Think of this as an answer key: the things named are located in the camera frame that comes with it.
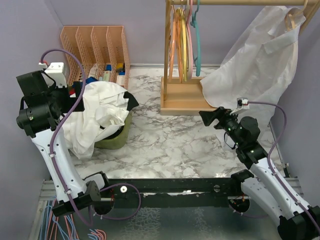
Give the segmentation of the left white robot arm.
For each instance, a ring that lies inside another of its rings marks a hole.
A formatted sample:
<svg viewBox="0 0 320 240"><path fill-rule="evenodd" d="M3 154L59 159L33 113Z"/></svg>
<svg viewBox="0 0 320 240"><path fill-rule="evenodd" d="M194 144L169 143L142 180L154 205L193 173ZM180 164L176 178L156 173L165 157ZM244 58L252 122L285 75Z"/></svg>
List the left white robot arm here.
<svg viewBox="0 0 320 240"><path fill-rule="evenodd" d="M76 82L71 97L68 87L56 81L47 85L45 77L43 70L17 76L23 97L16 122L45 161L56 191L52 212L60 217L96 206L112 187L102 171L81 178L66 145L62 125L72 112L84 111L85 87Z"/></svg>

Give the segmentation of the teal hanger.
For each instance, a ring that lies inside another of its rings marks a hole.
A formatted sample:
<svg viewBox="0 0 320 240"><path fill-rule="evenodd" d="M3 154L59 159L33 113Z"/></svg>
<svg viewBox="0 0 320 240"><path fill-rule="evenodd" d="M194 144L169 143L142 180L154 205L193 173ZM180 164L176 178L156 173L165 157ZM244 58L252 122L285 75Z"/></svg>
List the teal hanger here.
<svg viewBox="0 0 320 240"><path fill-rule="evenodd" d="M195 64L195 75L197 77L200 76L201 73L201 64L202 64L202 54L201 54L201 39L200 39L200 31L199 25L197 22L197 13L200 8L200 1L196 1L196 10L192 12L191 22L190 25L195 29L195 36L196 36L196 54L193 53L193 63Z"/></svg>

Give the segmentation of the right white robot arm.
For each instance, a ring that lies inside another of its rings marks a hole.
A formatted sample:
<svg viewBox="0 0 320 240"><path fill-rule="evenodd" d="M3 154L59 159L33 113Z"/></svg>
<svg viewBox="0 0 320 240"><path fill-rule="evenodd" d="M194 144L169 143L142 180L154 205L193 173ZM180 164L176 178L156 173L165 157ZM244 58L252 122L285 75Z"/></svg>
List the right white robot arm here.
<svg viewBox="0 0 320 240"><path fill-rule="evenodd" d="M265 149L258 142L258 121L238 116L230 109L200 111L205 126L213 121L217 130L224 130L235 143L237 158L245 170L233 174L229 189L254 200L273 220L283 240L313 240L320 235L320 208L311 206L277 170Z"/></svg>

